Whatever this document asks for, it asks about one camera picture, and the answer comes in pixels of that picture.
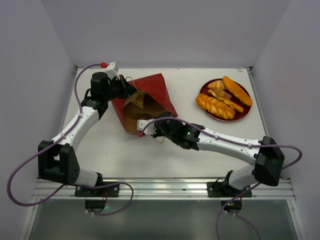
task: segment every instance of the white table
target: white table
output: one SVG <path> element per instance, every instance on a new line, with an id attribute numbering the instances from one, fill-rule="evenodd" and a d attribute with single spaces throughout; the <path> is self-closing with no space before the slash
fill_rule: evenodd
<path id="1" fill-rule="evenodd" d="M 78 82 L 82 100 L 90 88 L 93 73 L 103 69 L 88 69 Z M 161 73 L 179 118 L 205 126 L 218 133 L 246 139 L 261 140 L 265 135 L 254 91 L 246 69 L 121 69 L 119 74 L 138 79 Z M 249 92 L 253 106 L 248 115 L 237 122 L 220 122 L 207 116 L 197 106 L 196 97 L 207 81 L 223 76 L 240 83 Z M 72 96 L 65 116 L 64 126 L 78 110 Z M 246 163 L 216 152 L 184 150 L 168 139 L 163 144 L 150 136 L 138 137 L 126 133 L 111 104 L 79 145 L 76 156 L 81 168 L 99 172 L 105 178 L 210 178 L 225 177 L 230 170 Z"/>

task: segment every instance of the red plate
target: red plate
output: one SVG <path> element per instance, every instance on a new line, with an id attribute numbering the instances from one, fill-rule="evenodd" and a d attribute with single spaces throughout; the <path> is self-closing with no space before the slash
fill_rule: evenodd
<path id="1" fill-rule="evenodd" d="M 213 83 L 215 81 L 218 81 L 218 80 L 222 80 L 222 78 L 217 78 L 217 79 L 213 79 L 213 80 L 210 80 L 208 81 L 206 84 L 203 85 L 203 87 L 201 88 L 200 90 L 200 93 L 201 94 L 205 94 L 209 97 L 213 97 L 212 94 L 210 94 L 208 92 L 209 88 L 207 87 L 208 84 L 210 83 Z M 237 83 L 245 92 L 246 94 L 249 95 L 248 91 L 243 87 L 241 86 L 239 83 Z M 230 94 L 231 95 L 231 101 L 234 102 L 235 104 L 238 104 L 239 106 L 243 107 L 243 112 L 238 112 L 238 111 L 235 111 L 235 115 L 234 115 L 234 118 L 233 119 L 230 119 L 230 120 L 227 120 L 227 119 L 224 119 L 222 117 L 219 117 L 219 116 L 216 116 L 216 115 L 213 115 L 212 113 L 208 112 L 207 110 L 204 110 L 204 112 L 206 114 L 208 114 L 210 117 L 216 119 L 216 120 L 219 120 L 219 121 L 222 121 L 222 122 L 235 122 L 235 121 L 239 121 L 240 119 L 244 118 L 248 112 L 250 111 L 251 109 L 251 106 L 247 106 L 247 105 L 244 105 L 242 102 L 240 102 L 240 100 L 238 98 L 236 98 L 231 92 L 229 92 L 228 90 L 225 90 L 226 93 Z"/>

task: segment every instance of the gray floor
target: gray floor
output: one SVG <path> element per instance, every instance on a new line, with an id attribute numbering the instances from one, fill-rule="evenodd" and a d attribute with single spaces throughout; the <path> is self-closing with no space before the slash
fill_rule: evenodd
<path id="1" fill-rule="evenodd" d="M 215 220 L 220 202 L 212 200 L 136 200 L 112 216 L 85 214 L 84 200 L 50 200 L 37 212 L 31 240 L 214 240 Z M 114 211 L 123 201 L 108 201 Z M 285 200 L 247 200 L 240 214 L 251 221 L 264 240 L 297 239 Z M 223 240 L 255 240 L 246 222 L 222 214 Z"/>

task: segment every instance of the plate of bread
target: plate of bread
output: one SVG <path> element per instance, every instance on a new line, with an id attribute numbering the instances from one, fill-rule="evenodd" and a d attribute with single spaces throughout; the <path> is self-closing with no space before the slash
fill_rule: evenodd
<path id="1" fill-rule="evenodd" d="M 253 104 L 248 91 L 227 76 L 208 81 L 195 101 L 206 114 L 222 122 L 239 121 Z"/>

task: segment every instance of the white wall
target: white wall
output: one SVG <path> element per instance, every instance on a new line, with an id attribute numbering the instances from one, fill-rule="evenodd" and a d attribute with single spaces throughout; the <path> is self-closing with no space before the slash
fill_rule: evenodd
<path id="1" fill-rule="evenodd" d="M 290 0 L 42 0 L 72 62 L 253 66 Z"/>
<path id="2" fill-rule="evenodd" d="M 39 0 L 0 2 L 0 236 L 19 238 L 28 208 L 7 197 L 9 174 L 57 134 L 74 67 Z M 37 160 L 13 179 L 13 194 L 30 202 Z"/>
<path id="3" fill-rule="evenodd" d="M 299 146 L 300 163 L 289 168 L 309 239 L 320 236 L 320 1 L 292 0 L 253 68 L 270 135 Z M 288 153 L 287 161 L 296 155 Z"/>

